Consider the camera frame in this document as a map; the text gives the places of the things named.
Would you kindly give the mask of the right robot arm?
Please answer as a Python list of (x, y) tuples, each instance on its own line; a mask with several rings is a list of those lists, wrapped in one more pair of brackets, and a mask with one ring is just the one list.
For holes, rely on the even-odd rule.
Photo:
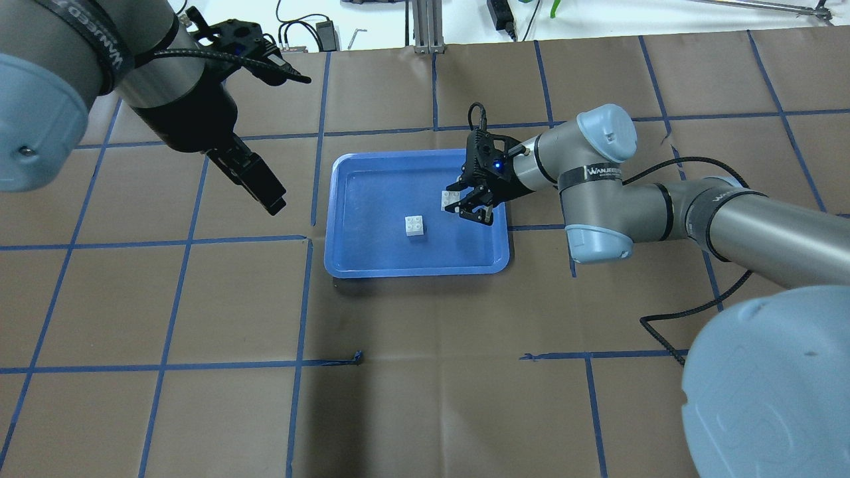
[(620, 167), (638, 137), (629, 114), (603, 105), (520, 141), (470, 122), (466, 158), (442, 208), (491, 226), (495, 206), (558, 191), (570, 257), (625, 260), (644, 242), (689, 240), (783, 287), (727, 305), (683, 356), (684, 436), (702, 477), (848, 476), (848, 220), (780, 202), (738, 173), (636, 185)]

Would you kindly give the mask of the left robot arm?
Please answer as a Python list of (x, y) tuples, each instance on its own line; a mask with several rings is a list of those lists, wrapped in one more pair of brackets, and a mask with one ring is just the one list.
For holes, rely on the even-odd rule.
[(237, 136), (224, 80), (245, 68), (271, 86), (303, 81), (257, 23), (188, 31), (167, 1), (2, 2), (2, 191), (53, 182), (88, 129), (94, 100), (116, 92), (174, 151), (204, 153), (268, 214), (285, 188)]

